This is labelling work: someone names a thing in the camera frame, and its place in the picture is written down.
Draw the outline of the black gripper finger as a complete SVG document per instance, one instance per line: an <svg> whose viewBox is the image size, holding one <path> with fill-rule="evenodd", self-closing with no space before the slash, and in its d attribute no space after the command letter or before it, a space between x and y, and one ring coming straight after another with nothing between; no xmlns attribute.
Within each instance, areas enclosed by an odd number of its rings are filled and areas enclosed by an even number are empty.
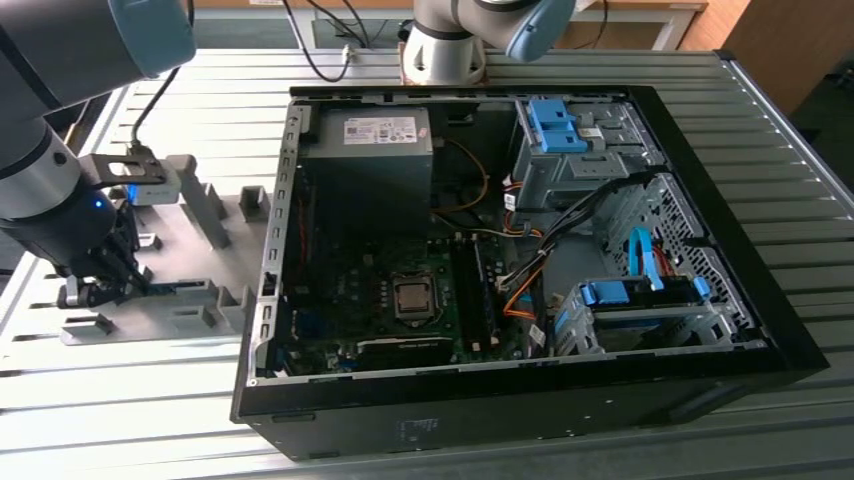
<svg viewBox="0 0 854 480"><path fill-rule="evenodd" d="M150 293L150 280L139 270L135 254L140 248L136 222L132 214L119 214L106 242L111 258L111 276L140 295Z"/></svg>
<svg viewBox="0 0 854 480"><path fill-rule="evenodd" d="M95 308L107 303L123 303L134 291L132 280L95 280L68 277L59 289L59 308Z"/></svg>

